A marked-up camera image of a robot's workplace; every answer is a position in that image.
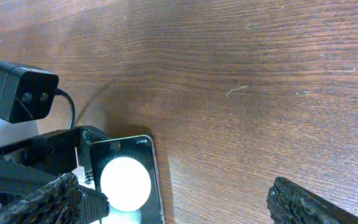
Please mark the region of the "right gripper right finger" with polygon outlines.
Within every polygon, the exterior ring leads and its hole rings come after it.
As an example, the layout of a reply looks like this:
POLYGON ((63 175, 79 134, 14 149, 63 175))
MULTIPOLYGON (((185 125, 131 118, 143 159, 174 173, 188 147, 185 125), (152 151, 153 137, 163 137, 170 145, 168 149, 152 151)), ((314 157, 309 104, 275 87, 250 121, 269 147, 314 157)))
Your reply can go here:
POLYGON ((357 216, 284 177, 269 188, 267 208, 275 224, 358 224, 357 216))

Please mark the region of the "black smartphone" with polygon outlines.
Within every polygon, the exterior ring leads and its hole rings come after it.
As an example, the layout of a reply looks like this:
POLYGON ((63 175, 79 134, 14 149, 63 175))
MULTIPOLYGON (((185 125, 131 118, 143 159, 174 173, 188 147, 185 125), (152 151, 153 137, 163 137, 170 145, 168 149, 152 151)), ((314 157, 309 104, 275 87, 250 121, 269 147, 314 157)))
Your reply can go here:
POLYGON ((166 223, 150 136, 96 141, 89 152, 95 188, 109 203, 109 213, 100 223, 166 223))

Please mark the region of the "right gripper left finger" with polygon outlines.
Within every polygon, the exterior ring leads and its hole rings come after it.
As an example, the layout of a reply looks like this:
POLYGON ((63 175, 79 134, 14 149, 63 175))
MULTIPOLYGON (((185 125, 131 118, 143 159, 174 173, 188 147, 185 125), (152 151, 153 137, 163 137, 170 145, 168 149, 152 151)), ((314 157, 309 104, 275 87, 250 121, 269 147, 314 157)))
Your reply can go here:
POLYGON ((27 194, 0 192, 0 223, 92 223, 109 215, 105 194, 63 174, 27 194))

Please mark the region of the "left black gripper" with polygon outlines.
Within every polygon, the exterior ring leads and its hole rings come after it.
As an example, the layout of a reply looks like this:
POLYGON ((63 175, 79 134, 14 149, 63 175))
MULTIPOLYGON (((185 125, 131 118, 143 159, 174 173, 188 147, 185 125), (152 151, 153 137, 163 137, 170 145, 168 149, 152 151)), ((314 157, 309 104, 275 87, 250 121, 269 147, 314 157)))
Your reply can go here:
POLYGON ((76 168, 92 181, 90 148, 108 136, 92 126, 52 131, 0 147, 0 192, 31 193, 76 168))

